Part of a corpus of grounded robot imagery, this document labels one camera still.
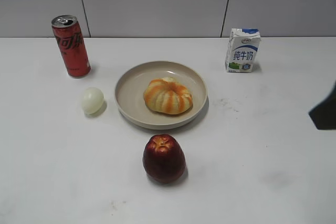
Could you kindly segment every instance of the peeled egg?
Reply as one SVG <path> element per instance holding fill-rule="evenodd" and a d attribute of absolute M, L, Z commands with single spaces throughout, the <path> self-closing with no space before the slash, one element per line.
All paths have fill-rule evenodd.
<path fill-rule="evenodd" d="M 88 88 L 84 91 L 81 99 L 82 109 L 85 114 L 97 112 L 104 103 L 104 94 L 100 89 Z"/>

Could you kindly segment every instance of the plate rim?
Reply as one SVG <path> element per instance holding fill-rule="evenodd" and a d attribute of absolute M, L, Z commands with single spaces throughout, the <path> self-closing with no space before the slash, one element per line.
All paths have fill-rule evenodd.
<path fill-rule="evenodd" d="M 205 88 L 205 99 L 203 100 L 201 107 L 200 107 L 194 114 L 188 116 L 187 118 L 185 118 L 185 119 L 183 119 L 183 120 L 181 120 L 181 121 L 175 122 L 175 123 L 153 124 L 153 123 L 142 122 L 142 121 L 140 121 L 140 120 L 138 120 L 138 119 L 136 119 L 136 118 L 130 116 L 129 114 L 127 114 L 127 113 L 122 109 L 122 107 L 120 106 L 120 104 L 119 104 L 119 102 L 118 102 L 118 100 L 117 100 L 117 94 L 116 94 L 116 92 L 117 92 L 117 86 L 118 86 L 120 80 L 121 80 L 121 79 L 122 79 L 128 72 L 130 72 L 131 70 L 133 70 L 133 69 L 135 69 L 135 68 L 137 68 L 137 67 L 139 67 L 139 66 L 147 65 L 147 64 L 155 63 L 155 62 L 167 62 L 167 63 L 177 64 L 177 65 L 183 66 L 183 67 L 185 67 L 185 68 L 189 68 L 189 69 L 192 70 L 195 74 L 198 75 L 198 77 L 201 79 L 201 81 L 202 81 L 202 83 L 203 83 L 203 85 L 204 85 L 204 88 Z M 116 84 L 114 85 L 114 100 L 115 100 L 115 103 L 117 104 L 118 109 L 122 112 L 122 114 L 123 114 L 126 118 L 129 117 L 129 118 L 131 118 L 132 120 L 134 120 L 134 121 L 136 121 L 136 122 L 139 122 L 140 124 L 152 125 L 152 126 L 155 126 L 155 127 L 160 127 L 160 126 L 161 126 L 161 127 L 166 127 L 166 126 L 170 126 L 170 125 L 177 125 L 177 124 L 180 124 L 180 123 L 183 123 L 183 122 L 189 122 L 190 119 L 193 119 L 193 118 L 195 118 L 196 116 L 198 116 L 198 114 L 199 114 L 199 113 L 201 112 L 201 110 L 203 109 L 203 107 L 204 107 L 204 105 L 205 105 L 207 99 L 208 99 L 208 89 L 207 89 L 207 86 L 206 86 L 206 83 L 205 83 L 203 77 L 202 77 L 197 71 L 195 71 L 193 68 L 188 67 L 188 66 L 186 66 L 186 65 L 184 65 L 184 64 L 181 64 L 181 63 L 178 63 L 178 62 L 175 62 L 175 61 L 169 61 L 169 60 L 152 60 L 152 61 L 147 61 L 147 62 L 138 64 L 138 65 L 136 65 L 136 66 L 130 68 L 130 69 L 127 70 L 126 72 L 124 72 L 124 73 L 120 76 L 120 78 L 117 80 Z"/>

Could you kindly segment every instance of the pastry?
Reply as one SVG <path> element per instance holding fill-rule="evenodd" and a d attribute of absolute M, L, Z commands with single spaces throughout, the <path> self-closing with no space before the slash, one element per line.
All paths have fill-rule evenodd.
<path fill-rule="evenodd" d="M 172 77 L 152 80 L 143 98 L 149 109 L 170 115 L 181 114 L 193 105 L 189 90 Z"/>

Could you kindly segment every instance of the red soda can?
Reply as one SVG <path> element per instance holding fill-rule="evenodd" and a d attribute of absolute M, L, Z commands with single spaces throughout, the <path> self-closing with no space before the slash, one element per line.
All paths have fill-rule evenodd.
<path fill-rule="evenodd" d="M 51 25 L 68 74 L 72 77 L 87 75 L 91 67 L 77 18 L 61 15 L 54 18 Z"/>

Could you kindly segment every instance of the beige plate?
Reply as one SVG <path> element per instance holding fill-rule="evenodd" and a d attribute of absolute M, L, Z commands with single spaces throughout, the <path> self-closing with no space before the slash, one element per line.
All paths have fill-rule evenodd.
<path fill-rule="evenodd" d="M 193 107 L 180 115 L 165 115 L 147 108 L 143 92 L 151 80 L 174 77 L 185 85 L 193 97 Z M 175 62 L 152 61 L 127 71 L 117 82 L 114 98 L 120 112 L 132 123 L 154 130 L 180 127 L 194 119 L 205 105 L 206 85 L 194 70 Z"/>

